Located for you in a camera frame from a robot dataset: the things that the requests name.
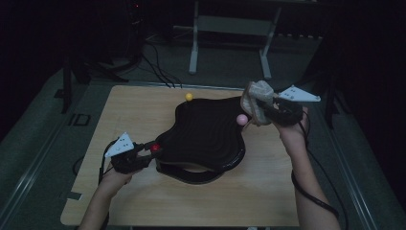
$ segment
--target hand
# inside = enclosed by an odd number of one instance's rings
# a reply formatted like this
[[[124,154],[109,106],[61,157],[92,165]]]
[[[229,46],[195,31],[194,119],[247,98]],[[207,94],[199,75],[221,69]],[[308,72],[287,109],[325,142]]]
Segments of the hand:
[[[107,172],[104,174],[101,183],[97,189],[97,193],[113,197],[116,193],[127,183],[131,181],[132,175],[139,172],[132,172],[129,174],[123,174],[116,172],[115,169],[111,169],[113,166],[111,163],[107,167]]]
[[[304,127],[304,130],[308,129],[308,123],[307,123],[307,112],[308,108],[304,107],[304,116],[301,120],[301,123]],[[299,124],[296,124],[294,126],[281,126],[277,123],[273,123],[275,127],[278,129],[278,132],[280,133],[281,140],[283,142],[283,145],[286,148],[287,153],[289,156],[292,157],[292,154],[302,150],[305,150],[305,136],[306,134],[302,131],[301,127]]]

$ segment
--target white controller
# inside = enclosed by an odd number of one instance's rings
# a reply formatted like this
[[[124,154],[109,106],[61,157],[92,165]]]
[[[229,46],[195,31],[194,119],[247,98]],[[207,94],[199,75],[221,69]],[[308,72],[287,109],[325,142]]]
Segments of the white controller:
[[[131,139],[129,138],[128,134],[125,132],[119,138],[119,140],[114,143],[104,155],[104,157],[111,157],[114,155],[118,155],[128,150],[134,150],[134,145],[132,144]]]

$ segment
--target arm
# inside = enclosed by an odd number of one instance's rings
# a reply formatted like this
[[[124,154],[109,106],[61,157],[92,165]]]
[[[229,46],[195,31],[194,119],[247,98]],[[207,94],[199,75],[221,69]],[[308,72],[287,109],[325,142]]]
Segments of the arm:
[[[134,173],[122,174],[114,169],[108,171],[94,192],[86,213],[80,223],[79,230],[101,229],[104,219],[107,217],[112,198],[127,184]]]
[[[301,120],[307,127],[306,115]],[[314,174],[305,146],[305,134],[299,125],[280,126],[275,124],[283,145],[292,161],[293,173],[301,187],[310,195],[328,204],[328,200]],[[328,210],[318,206],[295,189],[296,206],[302,229],[340,229],[337,218]]]

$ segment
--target pink ball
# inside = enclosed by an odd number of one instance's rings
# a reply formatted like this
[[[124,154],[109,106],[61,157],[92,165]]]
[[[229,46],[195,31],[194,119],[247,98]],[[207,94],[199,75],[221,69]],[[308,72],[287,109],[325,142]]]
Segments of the pink ball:
[[[238,123],[240,126],[245,126],[245,125],[248,123],[248,118],[247,118],[247,116],[245,116],[244,114],[239,114],[239,115],[237,116],[237,123]]]

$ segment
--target person's right hand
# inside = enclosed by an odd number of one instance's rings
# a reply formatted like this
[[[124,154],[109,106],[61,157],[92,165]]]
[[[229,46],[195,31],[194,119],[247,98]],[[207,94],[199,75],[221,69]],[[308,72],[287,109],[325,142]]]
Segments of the person's right hand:
[[[304,107],[304,116],[301,123],[304,130],[307,131],[307,112],[308,108]],[[287,153],[292,157],[292,154],[298,152],[299,150],[305,150],[305,136],[306,134],[302,131],[299,124],[294,126],[281,126],[277,123],[273,123],[280,133],[281,140]]]

